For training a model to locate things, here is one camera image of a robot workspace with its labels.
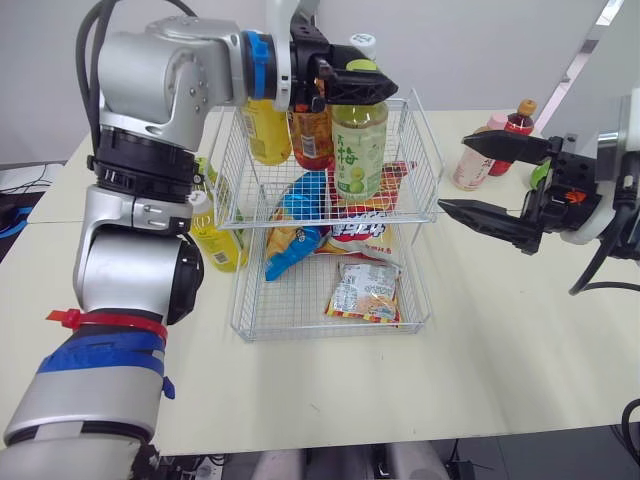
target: red cable tie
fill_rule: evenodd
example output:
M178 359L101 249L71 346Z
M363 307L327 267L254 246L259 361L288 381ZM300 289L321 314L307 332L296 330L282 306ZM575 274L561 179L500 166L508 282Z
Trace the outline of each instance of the red cable tie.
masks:
M155 333L167 343L167 328L161 323L144 317L123 315L119 313L82 313L77 308L70 308L66 312L52 310L47 320L60 322L63 327L77 330L82 325L112 325L117 327L134 327Z

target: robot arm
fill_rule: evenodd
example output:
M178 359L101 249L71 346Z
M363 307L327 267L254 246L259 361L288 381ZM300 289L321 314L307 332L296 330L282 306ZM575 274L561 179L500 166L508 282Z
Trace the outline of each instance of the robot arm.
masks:
M346 63L363 55L304 23L308 12L296 13L296 0L273 1L273 35L180 16L102 45L115 3L97 4L79 33L82 44L100 15L90 92L84 52L78 57L94 144L88 166L97 177L74 268L84 313L49 317L73 334L43 360L7 426L0 479L152 475L160 397L174 395L164 376L166 326L191 312L204 274L188 240L186 197L209 110L252 97L318 111L325 102L377 103L397 90L380 72L347 72Z
M640 89L622 100L619 131L600 135L597 158L574 154L574 142L571 135L547 141L506 131L465 137L467 146L489 158L535 165L549 160L549 173L527 194L520 218L475 200L438 203L473 230L528 254L538 251L543 233L558 232L574 244L598 238L600 248L569 293L605 287L640 291L640 285L620 282L589 284L608 256L640 262Z

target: two-tier wire basket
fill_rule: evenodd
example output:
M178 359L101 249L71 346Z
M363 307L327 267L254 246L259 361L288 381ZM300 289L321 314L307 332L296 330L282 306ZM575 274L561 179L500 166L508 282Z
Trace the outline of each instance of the two-tier wire basket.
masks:
M275 281L265 280L265 250L269 229L309 225L367 224L366 217L338 215L327 205L321 218L304 214L274 219L272 214L291 184L306 170L294 157L266 166L250 154L248 134L239 110L228 126L226 147L214 188L215 221L220 229L243 229L247 266L236 273L230 323L245 340L307 338L366 334L415 333L432 313L426 273L420 271L410 238L420 224L435 222L437 188L444 171L442 155L414 90L406 99L387 100L389 116L384 151L386 168L402 170L393 190L395 208L384 212L391 229L397 264L400 323L379 324L324 314L339 282L340 263L362 263L352 255L311 255ZM318 195L328 196L328 189Z

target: chip bag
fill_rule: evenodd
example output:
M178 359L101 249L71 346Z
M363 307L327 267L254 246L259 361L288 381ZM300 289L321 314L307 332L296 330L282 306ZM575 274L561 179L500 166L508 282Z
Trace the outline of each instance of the chip bag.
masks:
M273 212L273 221L322 218L326 177L324 171L307 172L296 180ZM290 266L313 253L322 243L326 227L274 227L267 233L265 278L276 280Z
M327 305L327 315L372 323L400 322L396 301L398 267L341 263L339 269L342 278Z
M394 253L393 234L384 219L398 201L398 191L405 175L404 162L386 163L382 169L380 189L363 202L352 203L338 195L333 184L333 168L328 170L331 218L367 220L367 223L334 225L327 242L316 253L358 255L364 258L398 263Z

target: blue snack bag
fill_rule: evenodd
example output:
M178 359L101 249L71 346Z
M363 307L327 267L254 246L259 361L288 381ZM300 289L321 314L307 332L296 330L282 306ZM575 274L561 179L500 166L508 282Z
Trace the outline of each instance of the blue snack bag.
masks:
M307 172L282 197L271 216L274 221L323 218L327 180L324 171ZM322 243L326 227L274 227L267 234L265 277L276 280L290 266L314 252Z

